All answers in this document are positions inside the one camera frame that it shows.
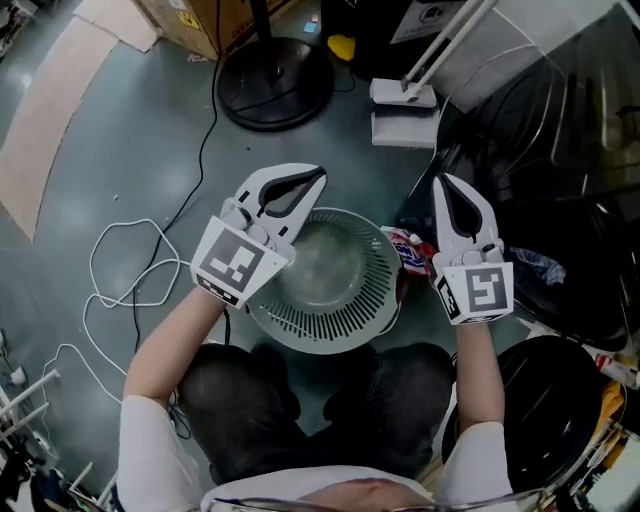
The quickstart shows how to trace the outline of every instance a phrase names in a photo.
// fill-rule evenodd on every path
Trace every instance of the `concrete floor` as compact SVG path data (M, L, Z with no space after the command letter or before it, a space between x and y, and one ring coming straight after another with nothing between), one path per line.
M74 2L63 0L64 11ZM309 10L317 10L317 4L305 5L305 10L280 22L276 32L302 36ZM58 19L51 23L52 31L53 25L58 31L64 26ZM20 69L20 53L41 44L42 37L27 31L21 35L23 41L16 43L0 65L5 82ZM34 244L5 211L0 212L0 327L7 337L10 360L23 365L31 380L40 376L43 364L60 343L72 343L105 386L116 395L121 393L122 375L97 354L82 329L82 308L92 293L89 254L112 222L152 218L163 224L197 181L197 152L212 120L212 66L190 64L188 55L167 41L160 41L146 55L118 44L65 135L45 192ZM348 83L347 70L338 65L336 87ZM0 111L0 127L8 126L13 110ZM204 152L203 186L169 238L182 258L190 259L209 217L218 213L224 198L252 171L296 161L327 170L329 183L320 205L349 209L379 225L387 224L431 154L372 147L370 138L368 84L361 81L352 93L335 94L317 119L293 131L250 133L221 117ZM137 227L114 231L104 239L94 264L105 294L116 296L126 290L147 263L155 238L152 229ZM163 249L160 257L165 255L168 251ZM164 294L170 274L164 268L149 276L141 300ZM140 312L143 337L191 287L188 272L183 270L165 306ZM131 310L107 310L96 302L88 323L96 342L126 368L134 348ZM231 324L235 345L250 348L267 338L244 313L232 310ZM525 336L514 318L492 327L499 350ZM223 339L223 329L220 322L211 338ZM417 341L437 343L449 352L454 348L453 331L426 284L422 292L407 298L397 326L372 344L381 350ZM340 377L328 382L325 369L341 366L344 360L308 356L271 342L285 355L292 387L301 398L302 428L307 432L319 429L322 403L340 382ZM55 367L62 377L47 388L52 403L47 421L61 455L58 465L73 478L94 461L87 484L97 492L117 466L119 407L91 379L77 354L63 352ZM348 366L342 367L344 374ZM209 485L201 452L192 441L186 444L200 463L203 484Z

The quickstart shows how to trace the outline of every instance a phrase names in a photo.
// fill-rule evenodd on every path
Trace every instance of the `white device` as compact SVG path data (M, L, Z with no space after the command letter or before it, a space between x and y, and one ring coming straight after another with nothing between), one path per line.
M451 192L476 215L469 232L456 222ZM453 325L489 322L513 311L513 264L503 257L493 208L471 185L450 174L433 182L439 252L435 288Z
M326 184L326 171L312 164L255 171L211 217L191 261L194 282L242 307L293 262L292 243Z

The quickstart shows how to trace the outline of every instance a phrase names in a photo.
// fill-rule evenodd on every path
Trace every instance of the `cardboard box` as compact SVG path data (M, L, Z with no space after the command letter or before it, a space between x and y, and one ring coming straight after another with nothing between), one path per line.
M224 60L254 35L253 15L248 0L133 0L164 37L203 55ZM216 14L220 1L220 45L217 48ZM271 21L296 0L267 0Z

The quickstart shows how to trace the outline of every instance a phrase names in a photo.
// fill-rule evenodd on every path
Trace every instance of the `white sleeve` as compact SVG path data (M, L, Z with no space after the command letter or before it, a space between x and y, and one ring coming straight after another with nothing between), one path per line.
M141 396L128 396L120 415L118 497L125 510L200 510L202 490L169 414Z
M504 427L497 422L479 423L465 430L458 439L444 466L434 499L453 505L497 498L511 492Z

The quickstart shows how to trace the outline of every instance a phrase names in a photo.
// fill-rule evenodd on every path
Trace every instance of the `label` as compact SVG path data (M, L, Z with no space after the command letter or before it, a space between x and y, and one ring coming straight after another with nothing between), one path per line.
M440 32L464 2L421 2L413 0L390 44L409 41Z
M185 27L194 28L196 30L200 29L200 23L198 23L198 19L187 11L176 11L176 15L182 22Z
M169 3L171 4L171 7L177 9L178 11L187 10L187 4L185 4L183 0L169 0Z

